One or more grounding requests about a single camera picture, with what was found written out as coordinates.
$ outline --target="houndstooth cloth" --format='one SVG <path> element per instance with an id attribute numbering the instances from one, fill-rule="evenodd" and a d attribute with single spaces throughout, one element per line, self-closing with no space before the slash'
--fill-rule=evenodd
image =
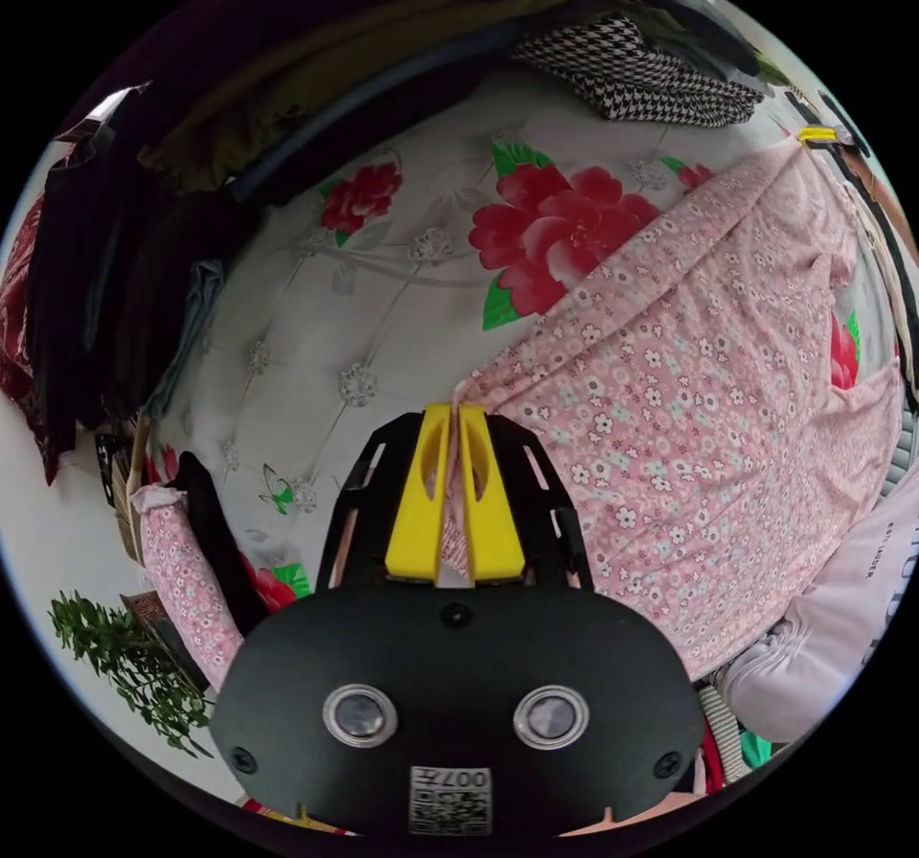
<path id="1" fill-rule="evenodd" d="M 611 121 L 727 127 L 748 121 L 763 95 L 704 76 L 655 50 L 623 15 L 525 38 L 511 54 L 562 79 Z"/>

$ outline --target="bed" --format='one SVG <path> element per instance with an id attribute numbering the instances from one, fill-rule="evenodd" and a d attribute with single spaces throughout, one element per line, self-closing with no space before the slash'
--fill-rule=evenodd
<path id="1" fill-rule="evenodd" d="M 502 204 L 509 169 L 551 161 L 566 178 L 602 176 L 623 208 L 609 235 L 624 241 L 801 126 L 781 96 L 727 129 L 603 122 L 550 79 L 494 73 L 465 101 L 267 212 L 156 428 L 154 465 L 166 471 L 192 451 L 239 548 L 308 592 L 339 487 L 369 434 L 448 400 L 545 310 L 536 283 L 497 286 L 500 222 L 486 208 Z M 863 244 L 833 315 L 832 375 L 851 388 L 889 365 L 895 345 L 884 282 Z M 449 569 L 445 578 L 461 581 Z"/>

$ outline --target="red fabric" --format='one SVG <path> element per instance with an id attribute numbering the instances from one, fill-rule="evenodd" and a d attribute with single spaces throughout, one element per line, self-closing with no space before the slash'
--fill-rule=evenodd
<path id="1" fill-rule="evenodd" d="M 702 758 L 706 763 L 706 794 L 720 791 L 725 786 L 725 770 L 721 766 L 721 756 L 706 721 L 706 735 L 702 741 Z"/>
<path id="2" fill-rule="evenodd" d="M 16 405 L 35 438 L 50 484 L 57 474 L 59 456 L 51 451 L 44 419 L 35 399 L 32 365 L 26 353 L 26 287 L 35 236 L 41 218 L 44 192 L 23 220 L 0 282 L 0 390 Z"/>

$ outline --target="white wall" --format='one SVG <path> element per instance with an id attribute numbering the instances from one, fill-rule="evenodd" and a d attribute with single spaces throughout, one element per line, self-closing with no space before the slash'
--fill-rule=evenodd
<path id="1" fill-rule="evenodd" d="M 48 168 L 66 147 L 49 147 L 13 213 L 0 246 L 0 274 L 12 239 L 44 184 Z M 55 483 L 47 487 L 41 462 L 18 410 L 0 396 L 0 542 L 10 582 L 33 631 L 61 678 L 108 727 L 149 759 L 173 774 L 227 801 L 242 795 L 219 758 L 191 756 L 171 749 L 89 665 L 63 651 L 47 615 L 60 590 L 78 590 L 106 606 L 121 607 L 119 594 L 147 589 L 142 570 L 124 552 L 111 508 L 102 494 L 93 440 L 83 435 L 67 457 Z M 207 732 L 196 736 L 210 752 Z"/>

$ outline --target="green leaf print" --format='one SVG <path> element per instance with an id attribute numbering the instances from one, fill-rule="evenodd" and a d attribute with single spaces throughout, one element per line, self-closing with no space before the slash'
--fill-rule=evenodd
<path id="1" fill-rule="evenodd" d="M 680 173 L 680 169 L 685 169 L 686 164 L 681 162 L 679 159 L 674 159 L 673 156 L 662 156 L 661 161 L 675 174 Z"/>
<path id="2" fill-rule="evenodd" d="M 287 584 L 294 591 L 297 599 L 308 597 L 312 591 L 309 589 L 309 578 L 303 571 L 302 564 L 285 564 L 273 568 L 272 574 L 281 582 Z"/>
<path id="3" fill-rule="evenodd" d="M 538 166 L 544 169 L 552 165 L 552 160 L 545 152 L 531 149 L 524 143 L 492 142 L 491 157 L 495 162 L 495 171 L 499 178 L 509 175 L 518 166 Z"/>
<path id="4" fill-rule="evenodd" d="M 329 178 L 324 181 L 317 191 L 322 196 L 323 200 L 327 200 L 328 196 L 344 181 L 344 178 Z"/>
<path id="5" fill-rule="evenodd" d="M 502 325 L 516 322 L 521 317 L 511 304 L 510 290 L 504 290 L 498 286 L 500 279 L 501 274 L 488 287 L 488 294 L 485 296 L 485 305 L 482 309 L 482 331 L 500 328 Z"/>
<path id="6" fill-rule="evenodd" d="M 845 326 L 849 329 L 849 334 L 852 335 L 852 340 L 855 342 L 855 360 L 860 366 L 862 364 L 862 333 L 859 331 L 859 320 L 855 317 L 854 309 L 846 320 Z"/>

